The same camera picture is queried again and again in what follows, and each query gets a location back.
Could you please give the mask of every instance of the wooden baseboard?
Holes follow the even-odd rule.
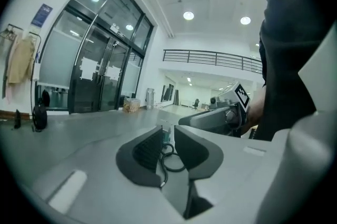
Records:
[[[29,113],[21,112],[21,120],[30,120]],[[1,111],[0,119],[15,119],[15,112]]]

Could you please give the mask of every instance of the sleeve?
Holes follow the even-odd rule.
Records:
[[[261,37],[260,37],[259,45],[260,45],[259,52],[260,52],[260,57],[261,57],[261,62],[262,62],[262,77],[264,79],[263,86],[266,86],[267,84],[267,60],[265,58],[265,49],[264,49],[264,45],[262,43]]]

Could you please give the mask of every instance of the black cable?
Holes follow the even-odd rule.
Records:
[[[169,179],[169,173],[168,173],[167,171],[170,171],[170,172],[181,172],[181,171],[183,171],[183,170],[186,169],[185,166],[182,166],[182,167],[179,168],[179,169],[172,169],[172,168],[170,168],[170,167],[168,167],[168,166],[165,165],[165,163],[164,163],[165,158],[170,157],[170,156],[172,156],[172,155],[178,155],[177,153],[174,152],[174,147],[173,147],[173,145],[171,145],[170,143],[164,143],[164,144],[163,144],[163,147],[165,147],[165,146],[171,147],[172,151],[171,151],[171,152],[168,152],[168,153],[164,153],[163,151],[161,151],[161,154],[162,154],[163,156],[162,156],[162,157],[159,157],[159,162],[160,162],[161,167],[162,167],[162,170],[163,170],[163,172],[164,172],[164,174],[165,174],[165,178],[164,178],[164,181],[163,181],[162,184],[161,184],[161,187],[163,187],[163,186],[167,183],[167,181],[168,181],[168,179]]]

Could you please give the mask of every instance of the beige jacket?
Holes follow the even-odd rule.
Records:
[[[31,78],[34,50],[35,46],[31,37],[19,40],[8,64],[7,81],[9,85],[22,83],[25,79]]]

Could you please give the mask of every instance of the hand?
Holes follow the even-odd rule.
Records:
[[[248,122],[241,128],[241,134],[245,134],[250,128],[258,125],[263,115],[266,86],[262,87],[257,99],[248,108]]]

